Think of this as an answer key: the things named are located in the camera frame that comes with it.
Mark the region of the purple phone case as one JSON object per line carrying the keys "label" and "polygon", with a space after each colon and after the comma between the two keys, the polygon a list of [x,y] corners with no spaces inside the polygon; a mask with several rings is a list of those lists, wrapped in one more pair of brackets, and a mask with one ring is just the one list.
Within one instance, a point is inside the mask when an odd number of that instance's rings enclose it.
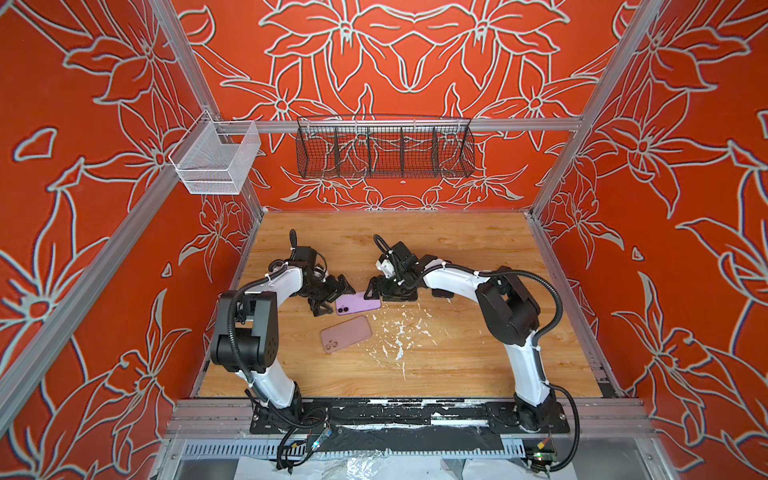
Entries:
{"label": "purple phone case", "polygon": [[335,313],[339,316],[355,315],[381,308],[379,299],[366,299],[365,293],[344,294],[335,301]]}

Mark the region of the pink phone case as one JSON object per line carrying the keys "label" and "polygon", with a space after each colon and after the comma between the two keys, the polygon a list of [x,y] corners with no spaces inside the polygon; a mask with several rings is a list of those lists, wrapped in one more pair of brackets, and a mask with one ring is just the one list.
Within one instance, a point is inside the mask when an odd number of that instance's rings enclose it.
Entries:
{"label": "pink phone case", "polygon": [[372,328],[366,316],[358,316],[320,332],[323,351],[331,354],[368,340]]}

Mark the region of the dark phone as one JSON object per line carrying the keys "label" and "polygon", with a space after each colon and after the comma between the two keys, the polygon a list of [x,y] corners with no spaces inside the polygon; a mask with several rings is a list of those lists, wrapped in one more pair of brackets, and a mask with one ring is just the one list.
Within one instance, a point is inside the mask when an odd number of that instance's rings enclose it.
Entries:
{"label": "dark phone", "polygon": [[431,293],[432,293],[432,296],[435,298],[451,299],[455,296],[453,292],[444,290],[444,289],[432,289]]}

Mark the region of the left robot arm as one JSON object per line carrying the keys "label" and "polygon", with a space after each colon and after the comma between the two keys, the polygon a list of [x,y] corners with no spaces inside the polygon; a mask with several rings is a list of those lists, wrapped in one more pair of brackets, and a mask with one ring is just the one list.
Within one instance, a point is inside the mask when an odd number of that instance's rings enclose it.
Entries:
{"label": "left robot arm", "polygon": [[327,410],[305,409],[300,387],[278,361],[278,310],[287,299],[301,297],[318,317],[354,292],[345,276],[328,272],[317,250],[293,246],[288,258],[270,263],[263,278],[220,295],[210,361],[246,382],[255,415],[266,415],[281,430],[319,427],[327,422]]}

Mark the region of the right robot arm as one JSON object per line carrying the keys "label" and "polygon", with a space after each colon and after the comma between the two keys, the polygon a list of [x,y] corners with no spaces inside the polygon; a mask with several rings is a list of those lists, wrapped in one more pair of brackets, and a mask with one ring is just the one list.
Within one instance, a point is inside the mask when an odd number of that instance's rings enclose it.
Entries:
{"label": "right robot arm", "polygon": [[[507,266],[492,271],[471,269],[434,255],[417,258],[404,243],[391,246],[378,234],[373,240],[381,252],[376,262],[380,274],[371,278],[364,297],[383,302],[415,301],[420,289],[429,289],[476,302],[487,329],[507,353],[520,428],[537,432],[544,427],[554,411],[556,396],[543,368],[539,341],[560,323],[564,313],[553,285],[532,272]],[[524,278],[539,283],[555,302],[555,314],[544,326],[539,321],[541,308],[522,282]]]}

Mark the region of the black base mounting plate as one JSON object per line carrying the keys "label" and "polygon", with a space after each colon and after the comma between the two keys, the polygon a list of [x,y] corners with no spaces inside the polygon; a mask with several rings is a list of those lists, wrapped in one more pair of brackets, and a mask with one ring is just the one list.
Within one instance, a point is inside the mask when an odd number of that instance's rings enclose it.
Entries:
{"label": "black base mounting plate", "polygon": [[360,429],[487,428],[493,433],[567,434],[571,424],[560,403],[529,407],[514,399],[308,397],[278,414],[254,403],[249,432],[283,433],[293,425]]}

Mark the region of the clear plastic bin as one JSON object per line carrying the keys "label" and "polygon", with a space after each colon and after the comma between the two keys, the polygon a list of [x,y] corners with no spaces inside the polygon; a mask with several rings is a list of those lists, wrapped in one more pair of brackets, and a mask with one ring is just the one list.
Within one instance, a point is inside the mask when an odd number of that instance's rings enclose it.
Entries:
{"label": "clear plastic bin", "polygon": [[190,194],[237,195],[261,151],[255,121],[216,121],[204,110],[169,154]]}

